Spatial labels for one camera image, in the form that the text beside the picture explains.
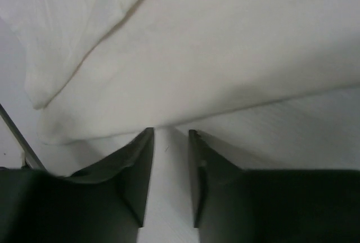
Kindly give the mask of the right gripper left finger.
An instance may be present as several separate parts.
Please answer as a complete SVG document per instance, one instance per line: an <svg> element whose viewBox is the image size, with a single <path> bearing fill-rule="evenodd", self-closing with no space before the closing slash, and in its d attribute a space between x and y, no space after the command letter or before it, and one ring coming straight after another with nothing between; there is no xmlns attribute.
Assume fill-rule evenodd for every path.
<svg viewBox="0 0 360 243"><path fill-rule="evenodd" d="M2 242L136 242L144 224L154 129L68 177L1 170Z"/></svg>

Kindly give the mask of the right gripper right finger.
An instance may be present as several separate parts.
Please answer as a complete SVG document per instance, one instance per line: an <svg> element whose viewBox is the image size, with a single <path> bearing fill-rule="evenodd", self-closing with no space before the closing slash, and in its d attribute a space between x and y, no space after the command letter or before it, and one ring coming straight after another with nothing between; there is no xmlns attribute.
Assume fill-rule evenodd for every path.
<svg viewBox="0 0 360 243"><path fill-rule="evenodd" d="M188 133L201 242L358 242L359 171L242 169Z"/></svg>

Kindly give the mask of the white t shirt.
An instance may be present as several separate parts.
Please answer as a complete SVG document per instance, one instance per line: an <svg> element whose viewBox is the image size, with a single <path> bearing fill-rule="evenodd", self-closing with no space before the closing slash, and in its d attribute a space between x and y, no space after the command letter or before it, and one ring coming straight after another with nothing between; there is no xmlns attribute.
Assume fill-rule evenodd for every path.
<svg viewBox="0 0 360 243"><path fill-rule="evenodd" d="M359 0L1 0L1 19L47 144L359 82Z"/></svg>

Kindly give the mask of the aluminium table rail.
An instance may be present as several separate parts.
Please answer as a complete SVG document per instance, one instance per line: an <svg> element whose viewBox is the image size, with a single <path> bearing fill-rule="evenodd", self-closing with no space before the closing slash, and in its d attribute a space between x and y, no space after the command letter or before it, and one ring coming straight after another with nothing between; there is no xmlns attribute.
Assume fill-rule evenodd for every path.
<svg viewBox="0 0 360 243"><path fill-rule="evenodd" d="M1 117L4 120L5 124L9 127L10 132L15 137L16 141L20 145L20 148L23 151L23 159L24 159L24 165L21 167L22 169L29 168L29 169L38 169L38 170L44 170L46 171L46 168L40 161L40 159L35 154L34 150L31 148L31 146L28 144L27 140L24 138L24 136L19 131L16 124L13 122L11 117L8 115L6 110L1 105Z"/></svg>

